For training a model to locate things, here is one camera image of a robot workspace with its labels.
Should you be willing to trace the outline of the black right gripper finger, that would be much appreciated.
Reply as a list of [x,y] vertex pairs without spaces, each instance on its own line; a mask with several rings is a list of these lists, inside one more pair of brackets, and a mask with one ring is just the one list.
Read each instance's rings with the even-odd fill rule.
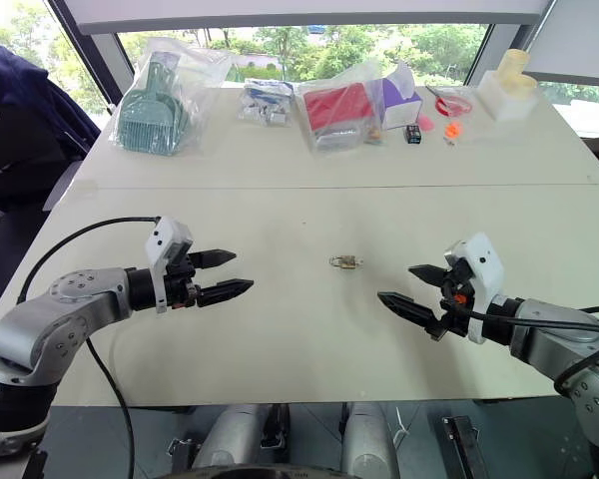
[[424,283],[440,290],[450,286],[449,272],[446,268],[432,264],[419,264],[410,266],[408,271]]
[[446,333],[447,328],[436,318],[434,312],[412,298],[395,291],[380,291],[377,297],[391,312],[421,327],[428,335]]

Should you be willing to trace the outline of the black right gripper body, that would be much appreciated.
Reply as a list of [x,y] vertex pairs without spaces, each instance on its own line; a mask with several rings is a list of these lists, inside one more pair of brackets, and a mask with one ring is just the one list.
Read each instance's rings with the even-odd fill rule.
[[466,314],[474,304],[474,288],[470,285],[473,271],[466,261],[458,261],[450,269],[432,267],[433,285],[441,291],[440,306],[444,315],[430,337],[439,341],[446,332],[467,335],[470,317]]

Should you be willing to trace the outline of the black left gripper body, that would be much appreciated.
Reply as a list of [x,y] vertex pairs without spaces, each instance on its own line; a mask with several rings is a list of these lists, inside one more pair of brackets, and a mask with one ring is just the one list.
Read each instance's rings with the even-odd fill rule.
[[179,263],[166,266],[164,285],[167,304],[172,309],[201,307],[201,288],[193,283],[196,271],[203,267],[201,251],[188,253]]

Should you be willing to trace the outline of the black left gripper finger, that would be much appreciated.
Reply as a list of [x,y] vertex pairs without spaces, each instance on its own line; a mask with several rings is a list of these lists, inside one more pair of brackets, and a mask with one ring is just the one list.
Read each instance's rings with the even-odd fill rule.
[[236,257],[237,255],[234,252],[219,248],[196,251],[188,254],[188,258],[195,269],[217,267]]
[[229,301],[251,288],[255,282],[250,279],[234,278],[220,281],[215,285],[198,288],[196,305],[207,307],[221,302]]

